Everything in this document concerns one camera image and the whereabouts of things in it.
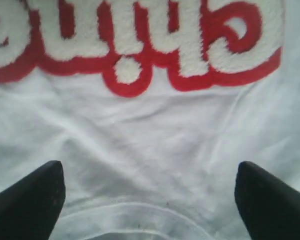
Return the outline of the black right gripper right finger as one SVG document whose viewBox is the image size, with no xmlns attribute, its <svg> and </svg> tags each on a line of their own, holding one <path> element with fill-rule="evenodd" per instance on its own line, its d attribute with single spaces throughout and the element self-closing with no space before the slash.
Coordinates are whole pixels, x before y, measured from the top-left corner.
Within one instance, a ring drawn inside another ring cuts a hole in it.
<svg viewBox="0 0 300 240">
<path fill-rule="evenodd" d="M 300 192 L 250 161 L 238 165 L 234 199 L 253 240 L 300 240 Z"/>
</svg>

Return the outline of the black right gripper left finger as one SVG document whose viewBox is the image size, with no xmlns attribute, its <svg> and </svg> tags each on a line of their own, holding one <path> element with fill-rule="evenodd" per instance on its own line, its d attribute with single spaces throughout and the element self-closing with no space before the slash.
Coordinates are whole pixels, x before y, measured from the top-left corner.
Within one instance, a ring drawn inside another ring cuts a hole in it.
<svg viewBox="0 0 300 240">
<path fill-rule="evenodd" d="M 63 165 L 49 161 L 0 192 L 0 240 L 47 240 L 66 199 Z"/>
</svg>

